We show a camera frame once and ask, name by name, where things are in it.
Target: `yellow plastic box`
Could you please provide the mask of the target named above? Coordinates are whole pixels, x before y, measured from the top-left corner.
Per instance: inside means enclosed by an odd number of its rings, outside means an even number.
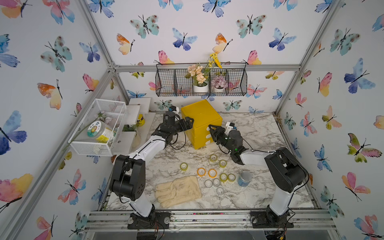
[[[195,120],[193,128],[185,132],[195,149],[199,149],[213,142],[209,130],[207,130],[208,125],[221,126],[223,122],[223,118],[207,100],[182,107],[181,115],[183,118],[190,117]]]

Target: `wire basket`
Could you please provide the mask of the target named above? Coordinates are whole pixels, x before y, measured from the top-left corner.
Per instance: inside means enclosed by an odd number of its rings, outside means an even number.
[[[71,143],[71,146],[76,153],[80,155],[113,156],[111,149],[113,149],[121,134],[123,128],[123,126],[121,126],[121,122],[124,119],[126,109],[127,107],[125,102],[95,99],[77,126],[76,131],[72,134],[68,143],[71,142],[72,139],[76,138]],[[109,139],[111,139],[113,135],[114,138],[108,143],[100,143],[96,139],[89,138],[87,135],[87,129],[84,129],[88,128],[88,125],[96,120],[95,115],[101,111],[104,111],[104,114],[107,117],[116,119],[116,121],[111,121],[114,122],[113,126],[109,125],[109,127],[113,129]]]
[[[155,76],[156,81],[156,94],[157,96],[244,96],[247,93],[247,73],[244,67],[227,67],[212,68],[208,76],[208,91],[205,93],[197,93],[193,89],[193,78],[188,77],[187,67],[172,68],[172,65],[167,66],[165,69],[159,69],[158,65]],[[228,87],[222,93],[214,91],[212,81],[218,75],[225,77]]]

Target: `black wire basket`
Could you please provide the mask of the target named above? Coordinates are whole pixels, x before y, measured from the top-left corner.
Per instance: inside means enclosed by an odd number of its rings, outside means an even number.
[[[172,69],[172,65],[167,65],[164,69],[159,68],[159,64],[156,65],[157,72],[155,79],[157,96],[244,96],[247,93],[246,64],[244,64],[244,67],[230,67],[228,65],[223,65],[223,68],[212,68],[207,81],[208,91],[205,93],[194,92],[193,78],[190,77],[187,67],[177,67]],[[214,88],[213,83],[217,76],[223,76],[228,83],[228,86],[225,87],[224,90],[221,90],[221,92],[217,92]]]

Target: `blue can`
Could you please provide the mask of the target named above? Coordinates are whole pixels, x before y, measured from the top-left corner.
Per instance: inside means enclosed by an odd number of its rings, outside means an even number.
[[[240,173],[239,178],[237,179],[237,183],[241,187],[246,187],[246,186],[249,185],[251,180],[252,180],[252,174],[250,172],[248,172],[248,171],[242,171]]]

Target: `white wire basket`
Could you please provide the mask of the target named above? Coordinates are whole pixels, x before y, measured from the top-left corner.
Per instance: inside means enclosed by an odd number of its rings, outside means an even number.
[[[76,131],[72,134],[68,143],[71,142],[73,138],[76,138],[71,143],[71,146],[76,153],[80,155],[113,156],[111,149],[113,149],[123,129],[121,123],[124,119],[126,109],[127,107],[125,102],[95,99],[80,124],[77,126]],[[108,143],[100,143],[96,139],[89,138],[87,135],[87,129],[84,129],[85,127],[88,128],[88,125],[95,121],[95,115],[101,111],[104,111],[104,114],[107,117],[116,119],[113,126],[109,125],[112,129],[114,129],[109,136],[109,139],[111,139],[113,135],[114,138]]]

